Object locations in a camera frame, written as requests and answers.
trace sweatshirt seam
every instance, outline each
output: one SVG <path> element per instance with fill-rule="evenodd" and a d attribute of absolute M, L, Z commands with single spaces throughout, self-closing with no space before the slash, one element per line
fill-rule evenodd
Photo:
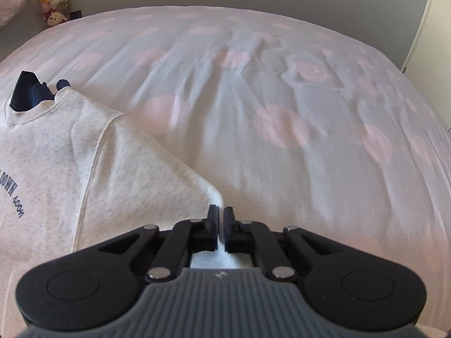
<path fill-rule="evenodd" d="M 67 98 L 67 96 L 68 96 L 70 93 L 72 93 L 72 92 L 74 92 L 74 91 L 75 91 L 74 89 L 72 89 L 72 90 L 67 90 L 67 91 L 63 94 L 63 96 L 61 97 L 61 99 L 59 99 L 58 102 L 56 102 L 53 106 L 51 106 L 50 108 L 44 110 L 42 113 L 38 114 L 37 116 L 35 116 L 35 117 L 33 117 L 33 118 L 30 118 L 29 120 L 27 120 L 27 121 L 25 121 L 25 122 L 23 122 L 23 123 L 17 123 L 17 124 L 12 124 L 12 123 L 10 123 L 10 122 L 8 121 L 8 117 L 7 117 L 7 115 L 6 115 L 6 107 L 7 107 L 7 105 L 8 105 L 8 102 L 9 102 L 10 99 L 11 99 L 11 96 L 10 96 L 8 99 L 6 99 L 5 106 L 4 106 L 5 122 L 6 122 L 6 124 L 7 124 L 8 126 L 10 126 L 10 127 L 19 127 L 19 126 L 23 126 L 23 125 L 25 125 L 25 124 L 29 124 L 29 123 L 31 123 L 31 122 L 34 122 L 35 120 L 38 120 L 39 118 L 45 116 L 46 114 L 48 114 L 48 113 L 52 112 L 54 109 L 56 109 L 56 108 L 58 107 L 58 105 L 59 105 L 63 100 L 65 100 L 65 99 Z"/>
<path fill-rule="evenodd" d="M 105 136 L 106 136 L 108 130 L 110 129 L 112 123 L 115 120 L 117 120 L 117 119 L 119 119 L 119 118 L 121 118 L 123 116 L 125 116 L 125 114 L 121 113 L 121 114 L 118 114 L 115 117 L 111 118 L 107 122 L 107 124 L 105 125 L 105 127 L 103 128 L 103 131 L 101 132 L 101 134 L 99 136 L 99 140 L 97 142 L 96 149 L 94 151 L 94 156 L 92 158 L 91 167 L 89 169 L 89 178 L 88 178 L 88 181 L 87 181 L 87 184 L 86 184 L 85 192 L 83 194 L 82 204 L 80 206 L 80 212 L 78 213 L 77 227 L 75 229 L 75 235 L 74 235 L 74 238 L 72 240 L 71 252 L 75 252 L 75 248 L 76 248 L 76 246 L 78 244 L 78 237 L 79 237 L 79 233 L 80 233 L 80 225 L 81 225 L 81 223 L 82 223 L 82 221 L 84 219 L 84 216 L 85 216 L 87 197 L 88 197 L 89 190 L 90 190 L 90 187 L 91 187 L 91 184 L 92 184 L 92 180 L 94 178 L 94 173 L 95 173 L 97 165 L 98 165 L 98 160 L 99 160 L 101 149 L 102 149 L 103 144 L 104 144 Z"/>

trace metal screw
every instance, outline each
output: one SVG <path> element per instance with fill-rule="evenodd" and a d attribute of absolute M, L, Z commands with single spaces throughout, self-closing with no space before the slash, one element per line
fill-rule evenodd
<path fill-rule="evenodd" d="M 295 275 L 295 270 L 286 266 L 279 266 L 271 271 L 272 275 L 278 279 L 287 279 Z"/>
<path fill-rule="evenodd" d="M 171 275 L 171 271 L 165 267 L 155 267 L 147 271 L 151 279 L 165 279 Z"/>

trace bed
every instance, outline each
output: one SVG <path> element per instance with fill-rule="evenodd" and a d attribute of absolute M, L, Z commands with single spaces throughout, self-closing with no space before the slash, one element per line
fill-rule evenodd
<path fill-rule="evenodd" d="M 451 328 L 451 144 L 376 49 L 281 15 L 153 6 L 43 31 L 0 63 L 0 99 L 22 70 L 129 114 L 238 219 L 408 266 L 428 289 L 419 322 Z"/>

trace pink polka dot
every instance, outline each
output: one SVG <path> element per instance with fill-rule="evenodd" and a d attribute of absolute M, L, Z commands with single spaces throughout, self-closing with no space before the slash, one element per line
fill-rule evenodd
<path fill-rule="evenodd" d="M 36 43 L 43 39 L 44 39 L 44 37 L 42 35 L 38 35 L 38 36 L 34 37 L 30 42 Z"/>
<path fill-rule="evenodd" d="M 199 17 L 199 15 L 197 15 L 197 14 L 180 14 L 180 15 L 177 15 L 176 17 L 179 19 L 192 19 L 195 17 Z"/>
<path fill-rule="evenodd" d="M 272 24 L 272 26 L 275 26 L 276 28 L 279 29 L 285 29 L 285 30 L 293 30 L 293 28 L 287 24 L 282 24 L 282 23 L 274 23 Z"/>
<path fill-rule="evenodd" d="M 169 52 L 163 49 L 148 49 L 137 53 L 132 57 L 132 62 L 140 66 L 152 66 L 164 61 L 169 56 Z"/>
<path fill-rule="evenodd" d="M 357 49 L 360 53 L 365 54 L 366 53 L 366 49 L 363 48 L 361 45 L 356 45 L 355 43 L 352 44 L 352 46 Z"/>
<path fill-rule="evenodd" d="M 412 137 L 412 146 L 416 154 L 421 158 L 421 160 L 424 161 L 425 164 L 432 165 L 432 148 L 431 145 L 428 144 L 423 137 L 414 135 Z"/>
<path fill-rule="evenodd" d="M 380 96 L 381 95 L 379 93 L 378 89 L 376 89 L 376 87 L 374 86 L 374 84 L 369 82 L 367 79 L 365 79 L 363 77 L 359 77 L 357 79 L 357 83 L 368 94 L 371 94 L 371 95 L 374 95 L 374 96 Z"/>
<path fill-rule="evenodd" d="M 260 38 L 267 42 L 277 42 L 277 38 L 269 33 L 263 33 L 263 32 L 254 32 L 252 33 L 252 37 L 254 38 Z"/>
<path fill-rule="evenodd" d="M 357 57 L 355 59 L 357 61 L 357 63 L 362 66 L 362 67 L 366 67 L 366 68 L 374 68 L 373 64 L 369 63 L 366 59 L 361 58 L 361 57 Z"/>
<path fill-rule="evenodd" d="M 387 76 L 393 80 L 400 80 L 401 79 L 401 71 L 394 72 L 393 70 L 385 70 Z"/>
<path fill-rule="evenodd" d="M 188 103 L 178 96 L 162 95 L 137 107 L 130 116 L 152 135 L 162 135 L 175 128 L 188 113 Z"/>
<path fill-rule="evenodd" d="M 359 127 L 360 138 L 365 151 L 378 163 L 388 163 L 392 160 L 393 149 L 390 140 L 376 126 L 364 124 Z"/>
<path fill-rule="evenodd" d="M 104 38 L 107 35 L 108 35 L 108 31 L 106 31 L 106 30 L 96 30 L 96 31 L 93 31 L 92 33 L 89 33 L 86 36 L 85 40 L 87 42 L 91 42 L 93 40 L 98 40 L 98 39 Z"/>
<path fill-rule="evenodd" d="M 315 34 L 316 34 L 317 37 L 319 37 L 321 39 L 328 40 L 329 42 L 335 42 L 335 39 L 333 39 L 332 37 L 328 36 L 327 34 L 320 33 L 320 32 L 317 32 Z"/>
<path fill-rule="evenodd" d="M 31 53 L 31 48 L 26 48 L 24 50 L 22 50 L 21 52 L 18 52 L 15 54 L 16 58 L 22 58 L 25 57 L 26 55 L 29 55 Z"/>
<path fill-rule="evenodd" d="M 45 30 L 45 34 L 46 35 L 54 35 L 54 34 L 58 33 L 58 30 L 59 30 L 59 26 L 52 26 Z"/>
<path fill-rule="evenodd" d="M 326 57 L 332 56 L 334 54 L 334 52 L 331 49 L 324 48 L 323 46 L 320 45 L 310 45 L 310 46 L 319 49 L 320 52 Z"/>
<path fill-rule="evenodd" d="M 396 95 L 398 96 L 398 99 L 401 103 L 404 102 L 404 96 L 402 94 L 402 92 L 400 92 L 398 89 L 396 89 Z"/>
<path fill-rule="evenodd" d="M 324 82 L 329 77 L 328 73 L 323 69 L 308 62 L 296 62 L 294 68 L 306 81 Z"/>
<path fill-rule="evenodd" d="M 102 19 L 102 20 L 96 22 L 96 25 L 101 25 L 101 24 L 110 23 L 110 22 L 112 22 L 114 19 L 115 19 L 115 18 Z"/>
<path fill-rule="evenodd" d="M 377 52 L 377 55 L 385 62 L 391 62 L 390 59 L 385 54 L 383 54 L 381 52 Z"/>
<path fill-rule="evenodd" d="M 219 29 L 213 28 L 212 26 L 198 26 L 197 28 L 191 29 L 189 32 L 196 35 L 207 35 L 215 34 L 218 31 Z"/>
<path fill-rule="evenodd" d="M 16 66 L 15 68 L 13 68 L 11 71 L 8 72 L 8 77 L 10 79 L 16 79 L 19 77 L 19 75 L 22 71 L 30 71 L 27 63 L 21 63 L 18 66 Z"/>
<path fill-rule="evenodd" d="M 3 79 L 8 74 L 9 69 L 4 68 L 3 70 L 0 70 L 0 79 Z"/>
<path fill-rule="evenodd" d="M 216 64 L 228 68 L 245 66 L 250 60 L 248 53 L 239 51 L 220 51 L 214 58 Z"/>
<path fill-rule="evenodd" d="M 438 273 L 443 267 L 443 260 L 448 254 L 448 240 L 435 224 L 429 221 L 423 231 L 421 247 L 426 265 L 433 273 Z"/>
<path fill-rule="evenodd" d="M 58 40 L 57 42 L 55 42 L 55 45 L 62 45 L 64 43 L 69 42 L 74 36 L 73 35 L 65 35 L 63 36 L 60 40 Z"/>
<path fill-rule="evenodd" d="M 138 16 L 135 16 L 133 18 L 133 20 L 137 20 L 137 21 L 139 21 L 139 20 L 146 20 L 146 19 L 151 18 L 152 16 L 153 16 L 152 14 L 138 15 Z"/>
<path fill-rule="evenodd" d="M 41 49 L 42 47 L 46 47 L 47 45 L 45 43 L 41 43 L 40 45 L 35 45 L 33 47 L 33 51 L 37 51 L 38 49 Z"/>
<path fill-rule="evenodd" d="M 412 112 L 417 111 L 417 107 L 411 102 L 410 99 L 406 99 L 405 101 L 407 102 L 407 105 L 409 106 L 409 108 Z"/>
<path fill-rule="evenodd" d="M 263 139 L 283 149 L 303 147 L 308 140 L 308 128 L 294 111 L 279 105 L 257 109 L 253 125 Z"/>
<path fill-rule="evenodd" d="M 134 35 L 136 37 L 146 37 L 148 35 L 151 35 L 153 33 L 156 33 L 160 29 L 158 28 L 141 28 L 135 31 Z"/>
<path fill-rule="evenodd" d="M 77 28 L 80 28 L 81 26 L 84 26 L 84 23 L 77 23 L 77 24 L 74 24 L 74 25 L 70 25 L 69 26 L 69 29 L 77 29 Z"/>
<path fill-rule="evenodd" d="M 234 21 L 235 23 L 244 23 L 247 21 L 239 16 L 228 16 L 226 19 L 229 21 Z"/>
<path fill-rule="evenodd" d="M 85 68 L 94 66 L 103 59 L 102 54 L 100 53 L 88 53 L 78 60 L 77 64 L 74 67 L 74 70 L 84 70 Z"/>
<path fill-rule="evenodd" d="M 251 14 L 256 14 L 256 15 L 264 14 L 264 12 L 256 11 L 256 10 L 244 10 L 244 11 L 247 11 L 247 12 L 249 12 Z"/>
<path fill-rule="evenodd" d="M 426 112 L 428 112 L 429 116 L 431 116 L 433 119 L 436 118 L 434 110 L 429 105 L 427 105 L 427 103 L 424 103 L 423 107 L 425 108 Z"/>
<path fill-rule="evenodd" d="M 343 244 L 361 250 L 368 254 L 384 258 L 384 248 L 382 244 L 372 236 L 364 233 L 352 233 L 347 235 L 342 241 Z"/>
<path fill-rule="evenodd" d="M 35 72 L 42 72 L 42 71 L 46 71 L 47 69 L 53 67 L 56 64 L 56 60 L 55 58 L 51 58 L 48 61 L 41 63 L 39 65 L 39 67 L 35 70 Z"/>

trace gray rubber grip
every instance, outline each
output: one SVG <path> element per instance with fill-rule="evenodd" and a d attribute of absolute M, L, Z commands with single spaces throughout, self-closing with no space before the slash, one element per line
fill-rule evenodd
<path fill-rule="evenodd" d="M 413 325 L 383 333 L 337 326 L 317 314 L 294 284 L 258 268 L 192 270 L 146 287 L 116 321 L 84 332 L 30 327 L 20 338 L 425 338 Z"/>

